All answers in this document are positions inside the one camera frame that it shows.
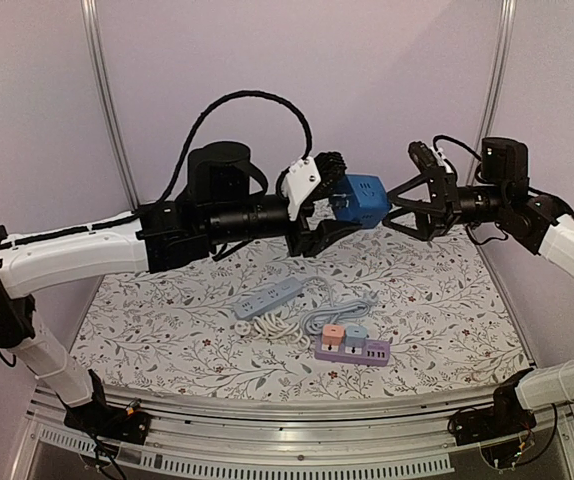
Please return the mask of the light blue power strip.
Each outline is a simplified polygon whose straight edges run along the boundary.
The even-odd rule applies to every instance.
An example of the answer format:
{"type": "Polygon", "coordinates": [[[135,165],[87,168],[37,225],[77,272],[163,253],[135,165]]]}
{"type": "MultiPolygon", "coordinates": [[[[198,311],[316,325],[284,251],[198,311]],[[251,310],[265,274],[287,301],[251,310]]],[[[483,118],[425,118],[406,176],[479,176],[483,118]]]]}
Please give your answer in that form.
{"type": "Polygon", "coordinates": [[[233,306],[234,315],[238,320],[263,315],[297,297],[303,287],[303,283],[295,278],[285,279],[237,302],[233,306]]]}

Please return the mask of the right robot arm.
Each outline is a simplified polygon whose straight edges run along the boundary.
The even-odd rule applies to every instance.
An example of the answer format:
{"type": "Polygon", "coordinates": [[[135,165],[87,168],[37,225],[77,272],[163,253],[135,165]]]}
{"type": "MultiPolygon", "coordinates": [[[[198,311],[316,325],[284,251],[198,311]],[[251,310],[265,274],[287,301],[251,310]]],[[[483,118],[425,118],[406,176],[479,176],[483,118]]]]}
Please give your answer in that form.
{"type": "MultiPolygon", "coordinates": [[[[435,145],[415,141],[408,155],[419,173],[392,189],[394,209],[382,223],[420,241],[492,223],[526,250],[574,278],[574,210],[560,197],[534,189],[528,174],[528,148],[517,140],[486,137],[475,158],[477,183],[460,186],[457,173],[435,145]]],[[[574,359],[523,371],[494,392],[484,427],[504,436],[523,413],[550,404],[574,403],[574,359]]]]}

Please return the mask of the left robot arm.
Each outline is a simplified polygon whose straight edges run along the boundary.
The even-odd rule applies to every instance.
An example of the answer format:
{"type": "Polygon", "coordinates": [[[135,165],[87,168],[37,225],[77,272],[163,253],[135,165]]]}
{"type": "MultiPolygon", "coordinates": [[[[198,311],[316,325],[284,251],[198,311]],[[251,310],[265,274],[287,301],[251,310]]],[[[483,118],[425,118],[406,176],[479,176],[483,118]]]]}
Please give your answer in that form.
{"type": "Polygon", "coordinates": [[[315,203],[333,195],[345,171],[337,152],[305,157],[288,166],[269,193],[249,147],[218,141],[190,152],[186,187],[173,200],[62,231],[11,235],[0,226],[0,349],[77,408],[93,433],[108,433],[116,415],[103,402],[102,383],[36,317],[34,294],[89,277],[222,259],[263,238],[284,238],[293,256],[315,256],[361,227],[345,214],[309,225],[315,203]]]}

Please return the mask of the pink plug adapter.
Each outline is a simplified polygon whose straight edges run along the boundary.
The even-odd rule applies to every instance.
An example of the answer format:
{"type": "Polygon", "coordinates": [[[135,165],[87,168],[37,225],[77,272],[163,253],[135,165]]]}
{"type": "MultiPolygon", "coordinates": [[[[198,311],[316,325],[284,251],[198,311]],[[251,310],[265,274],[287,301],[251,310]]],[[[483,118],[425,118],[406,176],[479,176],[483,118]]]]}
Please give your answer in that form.
{"type": "Polygon", "coordinates": [[[343,342],[345,329],[341,325],[326,324],[321,333],[321,344],[324,350],[337,351],[343,342]]]}

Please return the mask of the purple power strip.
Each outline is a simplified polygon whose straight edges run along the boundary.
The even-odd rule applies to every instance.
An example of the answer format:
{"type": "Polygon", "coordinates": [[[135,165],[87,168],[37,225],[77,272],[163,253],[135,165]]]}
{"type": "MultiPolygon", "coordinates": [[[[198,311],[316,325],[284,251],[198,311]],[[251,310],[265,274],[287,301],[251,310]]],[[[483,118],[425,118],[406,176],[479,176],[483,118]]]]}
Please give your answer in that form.
{"type": "Polygon", "coordinates": [[[321,361],[384,367],[388,365],[390,356],[390,344],[386,341],[366,339],[362,349],[349,349],[341,343],[337,351],[324,350],[320,338],[315,341],[314,358],[321,361]]]}

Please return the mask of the light blue plug adapter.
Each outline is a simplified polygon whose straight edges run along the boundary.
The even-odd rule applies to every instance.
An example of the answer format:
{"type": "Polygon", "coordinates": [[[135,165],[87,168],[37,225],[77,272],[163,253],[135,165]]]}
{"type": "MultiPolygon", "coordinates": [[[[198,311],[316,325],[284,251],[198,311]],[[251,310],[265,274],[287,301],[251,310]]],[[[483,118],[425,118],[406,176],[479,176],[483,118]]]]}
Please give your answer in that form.
{"type": "Polygon", "coordinates": [[[344,344],[349,349],[362,349],[365,345],[367,329],[360,325],[348,325],[345,328],[344,344]]]}

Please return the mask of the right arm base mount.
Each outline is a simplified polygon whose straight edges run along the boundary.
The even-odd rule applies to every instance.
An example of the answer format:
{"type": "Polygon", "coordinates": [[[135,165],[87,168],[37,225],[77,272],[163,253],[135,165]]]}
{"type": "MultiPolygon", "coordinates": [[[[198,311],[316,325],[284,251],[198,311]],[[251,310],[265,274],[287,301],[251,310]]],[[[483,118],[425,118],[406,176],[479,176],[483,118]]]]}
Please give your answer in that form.
{"type": "Polygon", "coordinates": [[[535,426],[534,414],[520,405],[515,389],[500,386],[493,393],[491,406],[459,409],[449,418],[447,431],[461,446],[518,434],[535,426]]]}

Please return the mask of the dark blue cube socket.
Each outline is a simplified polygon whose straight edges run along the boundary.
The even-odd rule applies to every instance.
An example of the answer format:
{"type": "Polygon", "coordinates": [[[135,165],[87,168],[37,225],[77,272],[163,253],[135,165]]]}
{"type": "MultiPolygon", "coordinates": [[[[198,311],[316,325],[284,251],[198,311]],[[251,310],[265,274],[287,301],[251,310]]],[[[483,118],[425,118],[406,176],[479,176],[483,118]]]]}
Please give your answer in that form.
{"type": "Polygon", "coordinates": [[[349,174],[341,180],[349,193],[342,202],[331,202],[336,220],[360,223],[363,229],[375,228],[390,211],[387,192],[377,176],[349,174]]]}

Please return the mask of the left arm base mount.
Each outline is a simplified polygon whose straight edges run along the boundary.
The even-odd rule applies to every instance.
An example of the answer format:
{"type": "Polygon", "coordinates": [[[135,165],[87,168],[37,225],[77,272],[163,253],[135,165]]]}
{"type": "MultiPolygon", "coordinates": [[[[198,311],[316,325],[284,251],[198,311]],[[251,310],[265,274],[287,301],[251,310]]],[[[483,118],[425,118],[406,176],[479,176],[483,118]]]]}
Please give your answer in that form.
{"type": "Polygon", "coordinates": [[[78,407],[63,404],[66,410],[64,424],[91,437],[103,437],[144,445],[152,416],[141,408],[139,398],[126,406],[112,406],[104,397],[94,395],[92,401],[78,407]]]}

